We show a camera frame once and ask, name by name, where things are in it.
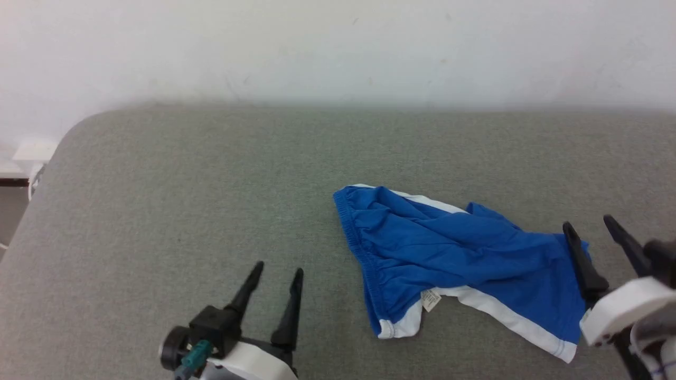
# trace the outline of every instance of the garment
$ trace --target garment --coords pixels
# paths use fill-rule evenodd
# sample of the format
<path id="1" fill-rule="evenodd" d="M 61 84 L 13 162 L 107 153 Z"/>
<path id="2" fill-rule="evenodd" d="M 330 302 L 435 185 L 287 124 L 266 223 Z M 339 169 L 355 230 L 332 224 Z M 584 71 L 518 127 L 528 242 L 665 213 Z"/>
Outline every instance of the garment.
<path id="1" fill-rule="evenodd" d="M 522 231 L 480 204 L 461 210 L 385 187 L 352 185 L 333 197 L 378 338 L 415 335 L 420 293 L 433 289 L 573 359 L 585 304 L 563 234 Z"/>

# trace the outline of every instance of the gray fabric surface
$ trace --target gray fabric surface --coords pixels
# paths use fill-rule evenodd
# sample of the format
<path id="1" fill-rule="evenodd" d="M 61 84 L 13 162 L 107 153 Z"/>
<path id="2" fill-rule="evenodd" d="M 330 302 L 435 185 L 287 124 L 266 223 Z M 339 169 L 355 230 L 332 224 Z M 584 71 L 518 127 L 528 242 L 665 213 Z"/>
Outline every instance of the gray fabric surface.
<path id="1" fill-rule="evenodd" d="M 489 206 L 527 230 L 570 220 L 613 285 L 633 277 L 602 216 L 676 231 L 676 120 L 156 107 L 110 112 L 59 146 L 0 262 L 0 379 L 167 379 L 174 325 L 266 268 L 244 322 L 267 339 L 306 273 L 302 379 L 622 379 L 614 350 L 571 364 L 445 298 L 416 337 L 371 331 L 331 196 L 387 185 Z"/>

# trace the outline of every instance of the white object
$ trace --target white object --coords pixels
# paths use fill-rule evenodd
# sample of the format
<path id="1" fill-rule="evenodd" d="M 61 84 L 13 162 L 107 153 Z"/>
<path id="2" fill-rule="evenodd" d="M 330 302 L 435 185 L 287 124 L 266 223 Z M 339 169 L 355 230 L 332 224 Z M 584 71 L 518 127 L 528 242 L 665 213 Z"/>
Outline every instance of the white object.
<path id="1" fill-rule="evenodd" d="M 45 163 L 51 160 L 51 156 L 56 151 L 57 143 L 49 141 L 37 141 L 32 143 L 23 143 L 14 153 L 12 160 L 14 162 L 34 162 Z"/>
<path id="2" fill-rule="evenodd" d="M 224 359 L 209 358 L 200 380 L 297 380 L 288 364 L 260 348 L 237 342 Z"/>
<path id="3" fill-rule="evenodd" d="M 625 327 L 676 301 L 676 291 L 653 277 L 634 279 L 620 286 L 589 309 L 580 321 L 589 345 L 604 342 Z"/>
<path id="4" fill-rule="evenodd" d="M 4 160 L 0 161 L 0 178 L 28 178 L 28 174 L 25 173 L 21 167 L 16 163 Z"/>
<path id="5" fill-rule="evenodd" d="M 420 293 L 420 300 L 423 308 L 430 312 L 441 301 L 441 296 L 434 289 L 428 289 Z"/>
<path id="6" fill-rule="evenodd" d="M 30 175 L 28 176 L 28 201 L 30 202 L 33 199 L 33 193 L 40 184 L 40 178 L 42 177 L 43 168 L 45 164 L 37 163 L 33 164 L 33 167 L 30 170 Z"/>

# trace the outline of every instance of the clothing tag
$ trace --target clothing tag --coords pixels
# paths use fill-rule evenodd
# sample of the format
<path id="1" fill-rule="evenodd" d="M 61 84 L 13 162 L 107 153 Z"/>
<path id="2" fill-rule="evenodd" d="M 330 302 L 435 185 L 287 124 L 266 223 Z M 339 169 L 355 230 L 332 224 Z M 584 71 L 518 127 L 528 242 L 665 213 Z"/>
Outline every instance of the clothing tag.
<path id="1" fill-rule="evenodd" d="M 422 300 L 422 306 L 427 310 L 427 312 L 432 311 L 434 307 L 441 301 L 441 296 L 434 291 L 434 289 L 428 289 L 420 293 L 420 299 Z"/>

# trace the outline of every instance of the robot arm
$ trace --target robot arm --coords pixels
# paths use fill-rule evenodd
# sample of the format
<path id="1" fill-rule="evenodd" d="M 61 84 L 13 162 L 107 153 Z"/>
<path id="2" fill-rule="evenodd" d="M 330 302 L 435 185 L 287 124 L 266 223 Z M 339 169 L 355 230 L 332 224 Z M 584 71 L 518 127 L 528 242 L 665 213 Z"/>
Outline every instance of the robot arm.
<path id="1" fill-rule="evenodd" d="M 612 217 L 604 222 L 639 278 L 609 291 L 582 250 L 570 223 L 563 225 L 587 312 L 580 321 L 591 346 L 612 344 L 634 380 L 676 380 L 676 243 L 642 247 Z"/>
<path id="2" fill-rule="evenodd" d="M 160 362 L 174 380 L 297 380 L 293 351 L 298 336 L 303 270 L 296 271 L 289 301 L 270 342 L 242 336 L 241 322 L 258 286 L 263 262 L 253 268 L 232 302 L 205 307 L 188 327 L 177 326 L 160 347 Z"/>

